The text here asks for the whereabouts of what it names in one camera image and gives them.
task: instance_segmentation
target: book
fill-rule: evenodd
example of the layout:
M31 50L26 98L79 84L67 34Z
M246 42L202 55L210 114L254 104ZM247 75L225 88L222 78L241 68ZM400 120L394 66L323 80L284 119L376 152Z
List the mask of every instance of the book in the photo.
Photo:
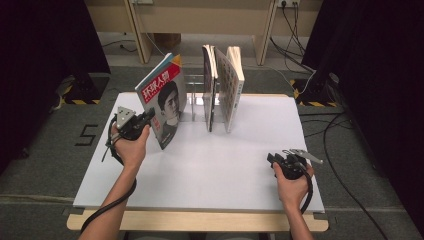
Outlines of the book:
M215 47L211 45L203 45L203 106L205 109L206 129L212 132L212 123L215 111L215 94L216 82L218 79L216 62L215 62Z
M237 113L244 86L240 47L230 46L227 55L216 49L219 78L219 104L224 118L225 130L230 133Z
M181 114L187 103L181 56L166 54L140 81L135 91L146 112L154 109L152 129L161 149L165 149L177 132Z
M219 83L219 105L224 119L225 130L230 133L232 130L233 122L237 113L237 108L240 102L241 93L244 86L244 73L241 65L241 51L238 46L230 46L227 48L227 53L224 55L217 47L206 45L210 49L208 55L205 55L204 61L204 78L205 88L211 88L211 91L207 92L207 96L211 99L209 102L205 102L205 116L212 115L211 122L209 122L210 130L212 130L213 114L214 114L214 100L216 95L216 83Z

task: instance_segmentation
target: human hand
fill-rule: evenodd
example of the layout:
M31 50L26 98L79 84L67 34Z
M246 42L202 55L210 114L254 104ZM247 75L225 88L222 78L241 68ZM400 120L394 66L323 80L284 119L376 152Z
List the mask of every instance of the human hand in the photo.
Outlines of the human hand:
M116 124L112 126L111 134L118 132ZM139 168L146 156L146 142L150 134L150 126L146 125L137 140L130 141L120 138L115 141L116 152L124 162L124 168Z
M283 202L284 208L299 209L303 197L305 197L306 193L308 192L308 182L306 177L302 176L296 180L289 180L284 177L280 165L274 162L272 166L275 172L275 176L277 177L278 195L280 197L280 201ZM307 164L306 172L311 177L314 175L314 169L311 165Z

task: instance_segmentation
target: wrist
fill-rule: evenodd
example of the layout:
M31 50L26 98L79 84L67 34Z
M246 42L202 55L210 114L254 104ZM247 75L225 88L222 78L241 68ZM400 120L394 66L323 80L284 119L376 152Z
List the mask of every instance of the wrist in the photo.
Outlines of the wrist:
M283 203L283 208L284 208L284 211L288 214L301 213L300 207L296 204L285 204L285 203Z
M127 164L127 165L124 165L124 169L122 170L122 172L126 174L130 174L130 175L137 175L139 170L140 170L140 165Z

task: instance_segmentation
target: cable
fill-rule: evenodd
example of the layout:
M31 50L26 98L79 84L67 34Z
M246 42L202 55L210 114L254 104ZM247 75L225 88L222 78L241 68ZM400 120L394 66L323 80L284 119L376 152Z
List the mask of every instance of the cable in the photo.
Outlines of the cable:
M163 55L163 56L165 56L166 54L165 53L163 53L160 49L159 49L159 47L156 45L156 43L155 43L155 41L153 41L151 38L150 38L150 36L149 36L149 34L148 33L145 33L146 34L146 36L147 36L147 38L150 40L150 42L153 44L153 46L155 46L155 48Z
M128 48L126 48L126 47L124 47L124 45L119 45L119 47L120 48L122 48L122 49L125 49L125 50L127 50L128 52L135 52L135 51L137 51L137 48L136 49L134 49L134 50L129 50Z
M286 83L293 89L293 91L295 91L295 89L290 84L290 81L286 78L286 76L282 72L278 71L277 69L275 69L273 67L269 67L269 66L253 66L253 65L243 65L243 66L245 66L245 67L254 67L254 68L269 68L269 69L272 69L272 70L276 71L278 74L280 74L284 78L284 81L286 81Z
M87 218L87 220L85 220L84 224L81 227L81 233L84 232L84 230L87 228L87 226L94 220L96 219L98 216L102 215L103 213L105 213L106 211L109 211L110 209L118 206L119 204L121 204L122 202L124 202L125 200L127 200L131 194L134 193L135 189L137 187L137 180L134 180L133 185L131 186L131 189L122 197L120 197L118 200L111 202L110 204L100 208L99 210L97 210L95 213L93 213L89 218Z
M312 186L312 178L309 175L309 173L307 173L306 170L303 169L303 168L300 168L300 170L302 171L303 175L305 175L306 182L308 183L308 196L306 197L305 202L303 203L303 206L300 209L300 212L303 214L303 213L305 213L306 209L309 206L309 203L311 202L312 195L314 193L314 188Z
M285 7L283 7L282 8L282 11L283 11L283 16L284 16L284 18L286 19L286 22L287 22L287 24L289 25L289 29L290 29L290 31L291 31L291 33L292 33L292 35L291 35L291 37L290 37L290 40L291 39L294 39L293 41L296 43L296 45L299 47L299 50L300 50L300 52L302 53L302 50L304 50L304 48L303 48L303 46L302 46L302 44L300 43L300 41L299 41L299 37L297 36L297 20L298 20L298 13L297 13L297 8L295 7L295 28L292 28L292 26L291 26L291 24L290 24L290 21L289 21L289 19L287 18L287 16L286 16L286 13L284 12L284 9L285 9Z
M333 171L334 175L336 176L337 180L340 182L340 184L342 185L342 187L346 190L346 192L349 194L349 196L352 197L352 199L359 205L359 207L362 209L362 211L364 211L364 213L368 216L368 218L373 222L374 226L378 229L378 231L381 233L381 235L383 236L384 239L388 239L386 234L383 232L383 230L381 229L381 227L378 225L378 223L374 220L374 218L371 216L371 214L365 209L365 207L359 202L359 200L349 191L349 189L347 188L347 186L343 183L343 181L341 180L339 174L337 173L336 169L333 166L333 163L331 162L330 156L328 154L328 150L327 150L327 140L326 140L326 136L327 136L327 131L330 128L330 126L333 124L333 122L340 117L341 115L343 115L343 113L335 116L333 118L333 120L331 120L331 122L327 125L327 127L324 130L324 136L323 136L323 143L324 143L324 151L325 151L325 156L327 158L328 164L330 164L331 170Z
M338 123L333 123L333 125L331 127L335 127L335 126L339 126L345 129L354 129L353 127L347 127L347 126L343 126L341 123L350 121L350 119L346 119L344 121L338 122ZM326 122L329 123L330 121L326 121L326 120L318 120L318 119L312 119L312 120L306 120L306 121L301 121L301 123L306 123L306 122Z
M276 48L278 48L280 51L283 51L283 52L285 52L285 53L289 53L289 54L291 54L291 55L295 55L295 56L298 56L298 57L302 57L302 55L301 54L299 54L299 53L295 53L295 52L292 52L292 51L289 51L289 50L287 50L287 48L286 49L283 49L282 47L280 47L280 46L276 46Z
M304 117L304 116L324 116L324 115L338 115L338 114L343 114L344 112L341 113L303 113L303 114L299 114L300 117Z
M304 52L306 51L306 49L303 47L303 45L302 45L302 43L300 42L300 40L299 40L299 33L297 32L297 21L299 20L299 4L297 3L297 2L294 2L293 3L294 4L294 29L295 29L295 33L296 33L296 35L295 35L295 37L296 37L296 39L297 39L297 42L299 43L299 49L300 49L300 52L302 53L302 56L303 56L303 54L304 54Z
M316 71L314 71L311 74L311 76L309 76L308 80L306 81L305 88L303 88L302 92L300 92L299 95L303 94L306 91L306 89L308 88L309 82L312 80L312 78L314 77L315 73L316 73Z
M110 42L110 43L107 43L105 45L102 45L102 47L107 47L109 45L112 45L112 44L115 44L115 43L119 43L119 42L135 42L135 41L134 40L119 40L119 41L114 41L114 42Z
M298 62L296 59L294 59L292 56L288 55L288 54L286 53L286 51L287 51L287 50L285 50L285 49L281 48L280 46L278 46L278 45L274 42L274 39L273 39L272 37L270 37L270 38L269 38L269 40L272 42L272 44L273 44L273 45L274 45L274 47L277 49L277 51L278 51L280 54L282 54L284 57L288 58L290 61L292 61L293 63L295 63L295 64L296 64L296 65L298 65L299 67L301 67L301 68L305 69L306 71L308 71L308 72L310 72L310 73L313 73L313 72L314 72L312 69L310 69L310 68L306 67L305 65L303 65L303 64L301 64L301 63L299 63L299 62ZM301 72L297 72L297 71L293 71L293 70L291 70L291 69L287 66L287 63L286 63L286 67L287 67L287 69L289 69L289 70L290 70L290 71L292 71L292 72L295 72L295 73L301 73Z

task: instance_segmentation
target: black curtain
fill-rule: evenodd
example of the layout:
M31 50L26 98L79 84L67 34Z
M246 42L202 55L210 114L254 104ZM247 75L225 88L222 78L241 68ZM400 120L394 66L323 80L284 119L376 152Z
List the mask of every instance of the black curtain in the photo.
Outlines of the black curtain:
M1 1L0 173L27 147L53 106L55 90L73 75L110 73L83 0Z
M348 38L334 38L353 1L324 0L303 63L326 64L339 76L374 164L424 236L424 1L363 1ZM340 39L339 54L326 58L329 43Z

